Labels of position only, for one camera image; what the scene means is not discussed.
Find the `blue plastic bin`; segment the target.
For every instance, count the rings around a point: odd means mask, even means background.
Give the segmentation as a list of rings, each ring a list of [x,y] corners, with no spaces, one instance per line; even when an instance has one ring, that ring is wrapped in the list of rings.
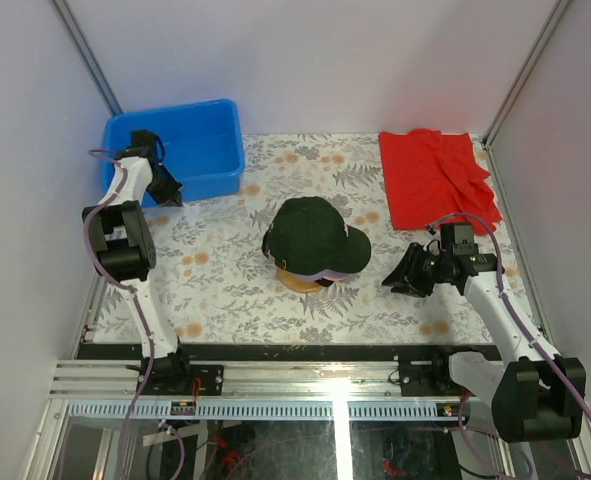
[[[137,130],[151,131],[160,138],[163,164],[183,185],[185,202],[240,190],[245,155],[233,101],[218,99],[117,115],[104,127],[102,147],[123,150]]]

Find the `purple cap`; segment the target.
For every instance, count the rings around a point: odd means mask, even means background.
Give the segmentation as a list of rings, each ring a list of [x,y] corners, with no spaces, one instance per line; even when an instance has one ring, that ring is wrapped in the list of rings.
[[[296,278],[298,278],[299,280],[302,281],[306,281],[306,282],[315,282],[317,279],[322,278],[323,272],[325,270],[322,270],[320,272],[314,273],[314,274],[299,274],[299,273],[292,273],[292,275]]]

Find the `black baseball cap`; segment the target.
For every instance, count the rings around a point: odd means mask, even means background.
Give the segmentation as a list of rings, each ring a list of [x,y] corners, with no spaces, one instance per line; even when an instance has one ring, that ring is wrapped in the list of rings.
[[[316,280],[316,283],[324,288],[329,288],[331,285],[333,285],[334,283],[337,282],[341,282],[343,280],[346,280],[347,277],[343,276],[343,277],[332,277],[332,278],[320,278]]]

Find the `dark green cap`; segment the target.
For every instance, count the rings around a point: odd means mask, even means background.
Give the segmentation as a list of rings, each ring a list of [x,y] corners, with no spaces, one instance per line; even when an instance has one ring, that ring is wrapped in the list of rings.
[[[261,251],[276,267],[299,274],[325,269],[357,274],[371,259],[368,236],[319,196],[286,200],[262,238]]]

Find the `wooden hat stand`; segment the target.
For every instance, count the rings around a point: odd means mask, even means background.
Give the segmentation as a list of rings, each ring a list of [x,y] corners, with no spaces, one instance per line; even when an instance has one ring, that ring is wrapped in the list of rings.
[[[324,286],[319,283],[301,280],[294,274],[279,268],[276,269],[276,278],[286,289],[298,294],[312,294],[324,289]]]

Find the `red cloth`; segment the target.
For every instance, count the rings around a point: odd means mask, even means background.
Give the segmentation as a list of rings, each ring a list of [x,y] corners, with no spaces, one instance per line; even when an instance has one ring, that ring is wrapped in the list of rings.
[[[415,129],[378,135],[385,192],[396,230],[420,230],[456,212],[491,228],[502,221],[490,173],[476,161],[468,134]]]

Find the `pink cap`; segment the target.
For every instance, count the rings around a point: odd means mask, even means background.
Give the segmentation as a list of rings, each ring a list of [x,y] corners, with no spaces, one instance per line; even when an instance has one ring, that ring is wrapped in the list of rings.
[[[325,280],[329,280],[332,282],[341,281],[347,277],[346,273],[336,272],[332,270],[325,270],[323,272],[322,278]]]

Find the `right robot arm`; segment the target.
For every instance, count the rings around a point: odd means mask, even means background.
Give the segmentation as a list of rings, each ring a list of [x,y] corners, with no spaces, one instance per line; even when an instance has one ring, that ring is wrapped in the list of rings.
[[[433,387],[453,394],[464,387],[491,410],[508,443],[579,436],[586,371],[566,358],[524,315],[507,287],[498,253],[482,253],[470,222],[429,226],[438,249],[411,243],[384,279],[394,293],[425,298],[438,284],[455,287],[474,308],[500,354],[498,365],[472,350],[449,355],[431,369]]]

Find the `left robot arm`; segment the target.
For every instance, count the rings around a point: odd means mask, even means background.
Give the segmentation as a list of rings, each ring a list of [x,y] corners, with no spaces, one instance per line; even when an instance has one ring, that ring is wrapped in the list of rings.
[[[138,388],[148,395],[183,394],[194,371],[154,289],[156,247],[142,207],[146,195],[162,207],[181,206],[182,184],[163,165],[161,139],[148,130],[133,131],[123,150],[90,154],[110,162],[114,176],[99,203],[82,211],[84,243],[96,271],[122,292],[140,336]]]

